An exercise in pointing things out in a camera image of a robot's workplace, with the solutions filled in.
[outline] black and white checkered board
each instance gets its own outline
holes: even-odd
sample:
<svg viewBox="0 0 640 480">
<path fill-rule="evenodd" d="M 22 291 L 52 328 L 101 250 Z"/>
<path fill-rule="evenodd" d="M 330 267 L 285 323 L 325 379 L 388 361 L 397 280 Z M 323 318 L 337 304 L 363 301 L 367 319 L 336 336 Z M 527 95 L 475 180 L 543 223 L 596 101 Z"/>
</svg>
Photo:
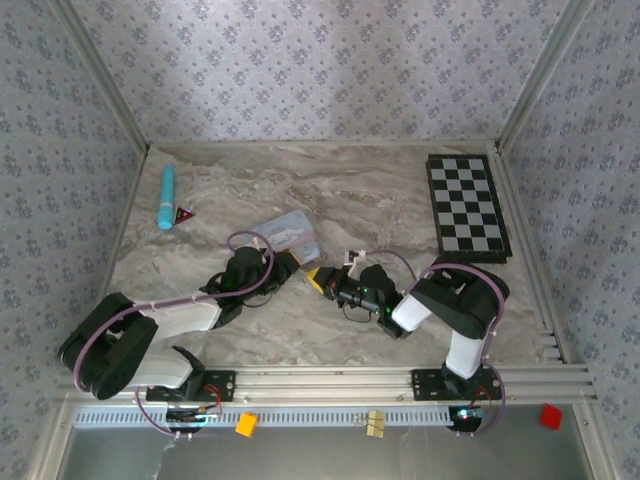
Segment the black and white checkered board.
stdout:
<svg viewBox="0 0 640 480">
<path fill-rule="evenodd" d="M 511 246 L 484 155 L 429 155 L 427 174 L 438 232 L 447 259 L 505 263 Z"/>
</svg>

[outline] wallpaper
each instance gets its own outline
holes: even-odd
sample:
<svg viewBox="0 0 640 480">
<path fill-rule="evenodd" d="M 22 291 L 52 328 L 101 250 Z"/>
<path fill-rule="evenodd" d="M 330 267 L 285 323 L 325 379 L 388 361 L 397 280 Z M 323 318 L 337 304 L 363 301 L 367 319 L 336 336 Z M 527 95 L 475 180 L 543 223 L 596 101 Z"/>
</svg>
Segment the wallpaper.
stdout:
<svg viewBox="0 0 640 480">
<path fill-rule="evenodd" d="M 75 0 L 147 140 L 495 138 L 565 0 Z"/>
<path fill-rule="evenodd" d="M 46 2 L 0 0 L 0 478 L 21 478 L 138 156 Z"/>
<path fill-rule="evenodd" d="M 567 335 L 640 478 L 640 7 L 596 1 L 509 158 Z"/>
</svg>

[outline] blue cylinder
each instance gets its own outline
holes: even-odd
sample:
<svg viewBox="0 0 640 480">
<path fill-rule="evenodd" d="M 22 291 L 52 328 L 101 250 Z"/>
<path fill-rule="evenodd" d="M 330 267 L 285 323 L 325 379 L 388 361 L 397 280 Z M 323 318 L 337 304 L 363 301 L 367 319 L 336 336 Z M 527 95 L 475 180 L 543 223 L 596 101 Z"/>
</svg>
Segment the blue cylinder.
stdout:
<svg viewBox="0 0 640 480">
<path fill-rule="evenodd" d="M 160 208 L 158 208 L 158 227 L 162 230 L 169 230 L 175 221 L 175 208 L 173 206 L 173 188 L 175 173 L 173 165 L 169 164 L 164 168 L 162 174 L 162 191 L 160 193 Z"/>
</svg>

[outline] yellow block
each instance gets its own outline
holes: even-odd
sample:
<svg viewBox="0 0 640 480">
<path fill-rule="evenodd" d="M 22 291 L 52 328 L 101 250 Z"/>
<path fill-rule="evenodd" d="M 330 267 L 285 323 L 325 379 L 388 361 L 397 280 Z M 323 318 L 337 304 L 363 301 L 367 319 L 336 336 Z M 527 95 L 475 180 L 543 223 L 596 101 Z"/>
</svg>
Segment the yellow block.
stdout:
<svg viewBox="0 0 640 480">
<path fill-rule="evenodd" d="M 367 435 L 382 438 L 384 436 L 384 412 L 371 410 L 367 419 Z"/>
<path fill-rule="evenodd" d="M 324 295 L 324 290 L 322 290 L 322 287 L 318 285 L 314 280 L 314 277 L 316 276 L 316 273 L 318 273 L 318 270 L 320 270 L 320 268 L 314 268 L 309 273 L 307 273 L 307 279 L 311 282 L 311 285 L 316 287 L 316 290 L 318 290 L 321 294 Z"/>
<path fill-rule="evenodd" d="M 253 431 L 256 429 L 258 417 L 253 413 L 243 413 L 240 417 L 238 425 L 236 425 L 236 433 L 251 438 Z"/>
</svg>

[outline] metal grille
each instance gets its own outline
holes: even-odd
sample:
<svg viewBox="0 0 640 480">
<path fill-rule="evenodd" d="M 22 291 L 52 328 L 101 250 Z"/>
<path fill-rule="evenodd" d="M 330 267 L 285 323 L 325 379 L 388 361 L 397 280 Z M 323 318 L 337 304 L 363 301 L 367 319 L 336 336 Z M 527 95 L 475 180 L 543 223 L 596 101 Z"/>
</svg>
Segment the metal grille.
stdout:
<svg viewBox="0 0 640 480">
<path fill-rule="evenodd" d="M 324 407 L 324 408 L 245 408 L 228 407 L 221 415 L 209 417 L 207 426 L 235 427 L 244 412 L 258 416 L 261 427 L 353 427 L 363 425 L 371 410 L 385 414 L 386 426 L 448 426 L 447 407 Z M 163 407 L 149 407 L 151 418 L 164 424 Z M 80 428 L 139 427 L 147 421 L 135 407 L 82 407 L 76 413 Z"/>
</svg>

